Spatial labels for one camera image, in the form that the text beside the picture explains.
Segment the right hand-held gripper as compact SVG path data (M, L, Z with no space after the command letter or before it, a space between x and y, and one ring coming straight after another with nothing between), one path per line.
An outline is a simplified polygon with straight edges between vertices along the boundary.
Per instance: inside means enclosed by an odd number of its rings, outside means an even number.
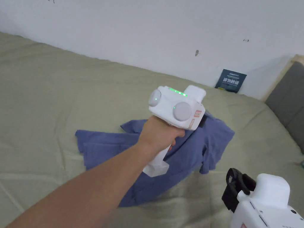
M290 186L279 176L254 180L236 168L226 175L222 201L233 215L231 228L303 228L304 219L289 206Z

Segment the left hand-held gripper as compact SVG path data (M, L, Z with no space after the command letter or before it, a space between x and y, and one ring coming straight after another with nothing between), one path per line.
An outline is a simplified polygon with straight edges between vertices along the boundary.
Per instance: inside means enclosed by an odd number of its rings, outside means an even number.
M194 131L206 111L202 104L205 96L206 91L194 85L189 85L184 92L160 86L149 98L149 110L169 125Z

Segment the person's left hand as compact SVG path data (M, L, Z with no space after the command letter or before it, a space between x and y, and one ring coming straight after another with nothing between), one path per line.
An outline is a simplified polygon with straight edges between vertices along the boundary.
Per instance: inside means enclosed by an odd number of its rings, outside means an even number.
M155 157L163 150L170 150L176 144L176 138L184 137L185 130L170 126L162 119L151 116L144 124L137 145Z

